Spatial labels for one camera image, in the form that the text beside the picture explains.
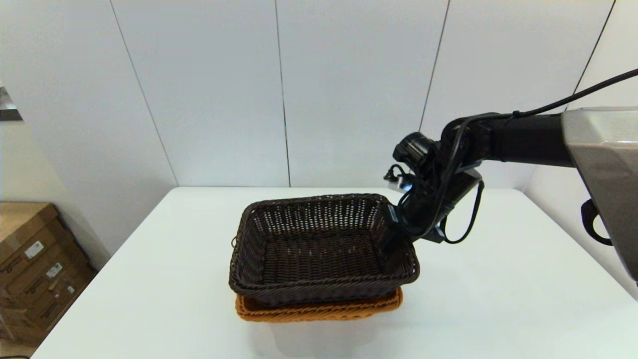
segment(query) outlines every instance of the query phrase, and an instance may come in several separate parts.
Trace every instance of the black wire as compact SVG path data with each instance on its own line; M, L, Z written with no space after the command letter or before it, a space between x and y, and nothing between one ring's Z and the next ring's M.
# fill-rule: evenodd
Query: black wire
M472 217L470 219L470 224L468 225L468 228L465 230L465 234L463 234L463 236L460 237L458 240L450 241L447 238L447 233L445 233L445 224L447 223L447 216L443 218L439 227L441 228L441 232L443 232L443 240L445 241L445 243L449 243L449 244L461 243L462 241L465 240L465 238L468 237L468 235L472 231L472 227L474 227L474 221L476 221L477 219L477 214L479 213L478 208L480 206L480 198L483 194L483 189L485 189L485 182L479 181L478 189L477 189L477 198L474 200L474 209L472 209Z
M598 90L604 89L607 86L611 86L615 83L627 80L627 79L631 79L632 77L638 76L638 68L631 70L631 71L627 71L625 73L621 73L620 75L614 76L611 79L607 79L604 80L603 82L599 82L598 84L595 84L594 86L590 87L590 88L586 88L582 91L579 91L577 93L574 93L572 96L567 96L562 100L556 101L554 103L550 103L549 105L543 106L543 107L539 107L535 110L531 110L531 111L527 111L527 112L521 112L519 116L516 117L527 117L527 116L534 116L537 114L541 114L543 112L549 111L549 110L553 110L557 107L566 105L572 101L578 100L581 97L585 97L589 94L592 94Z
M398 168L401 175L405 176L405 171L403 170L403 167L401 167L400 165L397 165L397 164L391 165L390 171L394 170L395 168Z
M537 109L534 110L530 110L530 111L526 111L526 112L519 112L519 111L514 111L511 114L497 114L497 115L486 115L484 117L474 117L474 118L470 118L467 119L465 121L463 121L463 123L461 123L461 126L459 126L457 132L456 132L456 136L454 137L454 143L452 145L452 151L450 152L450 158L448 160L447 166L445 168L445 172L443 173L442 179L441 179L441 184L438 188L438 191L436 193L436 199L434 201L434 206L433 208L434 210L434 215L432 216L432 223L430 223L429 226L424 228L424 231L422 233L420 233L420 236L424 236L432 227L434 227L436 225L436 218L438 216L439 211L441 210L441 206L443 204L443 200L445 198L445 192L447 191L447 187L450 183L450 180L452 179L452 176L456 173L456 166L455 166L455 161L458 161L457 157L457 153L459 151L459 147L461 145L461 139L463 138L463 133L465 131L465 129L467 128L467 126L472 123L472 122L476 122L476 121L486 121L486 120L492 120L492 119L507 119L507 118L517 118L517 117L530 117L530 116L534 116L537 114L541 114L543 112L549 111L549 110L553 110L557 107L566 105L574 100L578 100L579 98L585 97L589 94L592 94L598 90L604 89L607 86L611 86L615 83L630 79L632 77L635 77L638 75L638 68L631 70L631 71L627 71L625 73L621 73L620 75L614 76L610 79L607 79L603 82L599 82L598 84L595 84L594 86L591 86L589 88L586 88L582 91L576 92L571 96L565 97L562 100L558 100L556 102L550 103L549 105L543 106L543 107L539 107Z

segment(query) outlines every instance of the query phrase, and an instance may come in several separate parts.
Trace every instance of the wicker basket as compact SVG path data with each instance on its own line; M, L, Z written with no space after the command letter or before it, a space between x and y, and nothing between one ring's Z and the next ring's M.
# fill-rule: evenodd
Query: wicker basket
M419 276L412 243L380 250L387 230L378 194L251 204L230 261L230 287L266 306L391 295Z
M390 312L401 306L403 292L397 288L390 296L375 299L346 300L336 303L291 304L264 307L252 298L237 295L235 309L245 321L291 323L296 321L347 321Z

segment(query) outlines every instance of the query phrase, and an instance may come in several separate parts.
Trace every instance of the white wall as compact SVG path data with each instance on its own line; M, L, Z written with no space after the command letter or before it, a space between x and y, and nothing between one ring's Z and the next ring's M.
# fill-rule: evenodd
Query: white wall
M0 5L0 73L112 254L176 186L108 1Z
M420 131L534 109L570 95L612 1L452 0ZM487 186L522 188L534 166L485 162Z
M638 67L638 2L619 0L609 17L579 89ZM638 106L638 79L613 85L569 105L569 109L598 106ZM638 288L625 272L616 251L591 239L582 227L581 204L590 198L575 169L539 167L525 194L594 257L636 300Z
M178 183L384 185L419 126L571 93L611 3L6 1L0 72L113 253Z
M418 130L447 0L278 0L293 187L379 187Z
M102 268L110 258L109 253L57 177L27 124L0 123L0 157L0 200L55 204L91 264Z
M114 1L181 186L288 186L274 1Z

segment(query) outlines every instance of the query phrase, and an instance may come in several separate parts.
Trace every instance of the tabletop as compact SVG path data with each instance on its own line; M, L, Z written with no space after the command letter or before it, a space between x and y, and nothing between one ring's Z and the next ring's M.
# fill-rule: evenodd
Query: tabletop
M635 358L638 303L515 190L486 190L457 245L415 242L419 279L394 312L249 323L228 265L243 209L264 199L386 188L172 190L100 271L33 359ZM473 198L448 221L463 233Z

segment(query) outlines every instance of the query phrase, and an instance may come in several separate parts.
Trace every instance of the dark brown wicker basket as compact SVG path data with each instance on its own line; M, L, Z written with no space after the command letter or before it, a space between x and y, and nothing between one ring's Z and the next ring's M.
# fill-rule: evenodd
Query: dark brown wicker basket
M378 194L325 195L251 204L230 261L230 287L264 305L388 296L419 277L412 243L390 253Z

